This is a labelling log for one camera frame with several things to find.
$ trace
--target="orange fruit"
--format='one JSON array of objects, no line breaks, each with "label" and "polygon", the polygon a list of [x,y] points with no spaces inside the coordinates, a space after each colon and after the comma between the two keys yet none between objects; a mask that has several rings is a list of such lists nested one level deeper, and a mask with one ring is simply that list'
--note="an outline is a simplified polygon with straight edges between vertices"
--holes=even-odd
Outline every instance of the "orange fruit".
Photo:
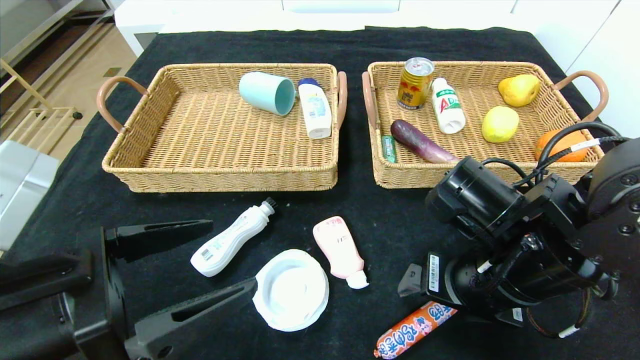
[{"label": "orange fruit", "polygon": [[[551,130],[545,133],[544,135],[542,135],[540,139],[538,139],[538,144],[536,145],[536,154],[535,154],[536,160],[540,160],[540,154],[542,153],[542,150],[545,148],[549,140],[551,140],[551,138],[554,137],[555,134],[558,134],[560,130],[562,129]],[[566,135],[564,138],[560,139],[560,141],[558,141],[558,143],[553,147],[553,149],[551,149],[551,153],[549,154],[549,156],[551,157],[551,155],[557,153],[558,151],[565,150],[567,147],[571,147],[577,143],[581,143],[585,141],[587,141],[587,138],[584,137],[584,135],[580,131],[574,131]],[[558,161],[582,161],[587,156],[588,151],[589,151],[589,148],[580,149],[578,151],[574,151],[567,155],[564,155],[562,158],[558,159]]]}]

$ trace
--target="black tablecloth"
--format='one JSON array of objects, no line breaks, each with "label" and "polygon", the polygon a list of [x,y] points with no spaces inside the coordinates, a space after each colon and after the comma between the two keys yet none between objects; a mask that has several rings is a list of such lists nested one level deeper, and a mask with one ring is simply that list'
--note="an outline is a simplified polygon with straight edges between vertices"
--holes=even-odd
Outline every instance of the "black tablecloth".
[{"label": "black tablecloth", "polygon": [[[371,165],[367,116],[360,75],[374,61],[406,60],[531,61],[552,81],[564,74],[529,34],[500,28],[366,29],[362,31],[256,31],[159,35],[127,73],[148,85],[156,71],[171,63],[297,62],[331,63],[346,71],[349,102],[340,131],[339,181],[326,192],[270,193],[279,204],[267,228],[251,239],[219,275],[208,279],[189,264],[205,238],[175,250],[121,266],[130,321],[176,302],[251,277],[273,256],[302,249],[329,274],[326,258],[311,229],[341,215],[348,223],[371,285],[352,290],[329,275],[330,298],[320,319],[303,331],[269,328],[252,305],[224,326],[206,334],[183,359],[368,359],[378,337],[426,299],[399,298],[397,284],[411,262],[430,249],[461,241],[449,225],[426,212],[427,190],[386,190],[376,186]],[[563,90],[580,117],[590,108],[573,86]],[[124,121],[139,100],[131,87],[119,85],[108,99],[112,114]],[[81,229],[210,218],[215,231],[226,228],[265,193],[132,193],[100,163],[114,140],[113,130],[96,115],[63,162],[55,183],[35,211],[8,259],[18,260],[64,247],[81,247]],[[623,281],[611,302],[596,300],[583,331],[566,340],[550,340],[526,325],[466,322],[456,315],[402,355],[405,359],[631,359],[638,358],[640,291],[637,281]],[[545,325],[560,330],[577,316],[579,296],[568,295],[536,308]]]}]

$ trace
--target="white squeeze bottle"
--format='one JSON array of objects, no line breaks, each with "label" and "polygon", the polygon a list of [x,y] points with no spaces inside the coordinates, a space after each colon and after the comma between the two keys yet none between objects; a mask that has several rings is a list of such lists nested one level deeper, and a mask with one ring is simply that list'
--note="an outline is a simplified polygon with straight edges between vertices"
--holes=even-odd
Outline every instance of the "white squeeze bottle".
[{"label": "white squeeze bottle", "polygon": [[433,89],[431,97],[433,110],[436,113],[440,131],[445,134],[454,134],[462,130],[467,119],[460,107],[460,100],[458,100],[456,92],[444,78],[433,80],[431,88]]},{"label": "white squeeze bottle", "polygon": [[191,257],[191,264],[202,275],[221,272],[247,240],[261,232],[275,213],[276,202],[268,197],[260,206],[252,206],[222,233],[202,245]]},{"label": "white squeeze bottle", "polygon": [[301,79],[298,94],[309,137],[322,139],[331,136],[331,109],[318,82],[314,78]]},{"label": "white squeeze bottle", "polygon": [[352,289],[369,285],[364,273],[364,260],[358,254],[356,244],[347,224],[341,217],[330,217],[314,226],[314,238],[331,265],[331,274],[347,280]]}]

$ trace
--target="leather handle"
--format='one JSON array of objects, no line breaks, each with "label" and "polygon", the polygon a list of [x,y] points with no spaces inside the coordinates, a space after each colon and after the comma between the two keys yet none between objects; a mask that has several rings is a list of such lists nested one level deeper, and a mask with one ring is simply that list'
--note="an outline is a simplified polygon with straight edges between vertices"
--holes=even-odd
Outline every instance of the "leather handle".
[{"label": "leather handle", "polygon": [[373,102],[373,94],[371,89],[371,80],[369,79],[369,72],[362,73],[362,93],[364,95],[364,104],[367,108],[367,118],[369,119],[369,126],[375,130],[378,124],[378,114],[376,111],[376,105]]},{"label": "leather handle", "polygon": [[338,130],[342,127],[347,113],[347,73],[338,73]]},{"label": "leather handle", "polygon": [[124,129],[124,126],[122,126],[121,123],[119,123],[111,115],[109,110],[107,110],[107,105],[105,103],[105,100],[107,99],[107,94],[109,93],[111,88],[116,86],[117,83],[121,83],[121,82],[127,83],[133,86],[142,95],[148,95],[148,91],[144,86],[138,84],[135,80],[131,78],[127,78],[126,76],[114,76],[113,78],[110,78],[107,81],[105,81],[104,84],[100,86],[100,89],[98,90],[98,95],[95,98],[95,102],[98,105],[98,112],[100,112],[100,115],[102,115],[104,120],[106,120],[109,123],[109,125],[111,125],[111,127],[117,133],[121,133]]},{"label": "leather handle", "polygon": [[609,102],[609,89],[607,88],[607,84],[604,83],[604,80],[598,74],[587,70],[577,71],[567,76],[564,80],[561,80],[560,82],[555,84],[554,88],[560,90],[579,76],[586,76],[587,78],[591,79],[598,87],[598,91],[600,92],[600,102],[598,103],[598,106],[596,106],[596,108],[593,109],[593,111],[589,115],[582,119],[581,122],[594,121]]}]

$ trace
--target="yellow can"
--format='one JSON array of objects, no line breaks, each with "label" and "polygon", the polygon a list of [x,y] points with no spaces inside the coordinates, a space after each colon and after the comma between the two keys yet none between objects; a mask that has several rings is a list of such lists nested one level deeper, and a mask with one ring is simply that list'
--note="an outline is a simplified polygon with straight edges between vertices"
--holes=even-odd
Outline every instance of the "yellow can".
[{"label": "yellow can", "polygon": [[416,110],[424,105],[429,96],[434,68],[433,62],[427,58],[410,58],[404,63],[398,85],[397,100],[400,107]]}]

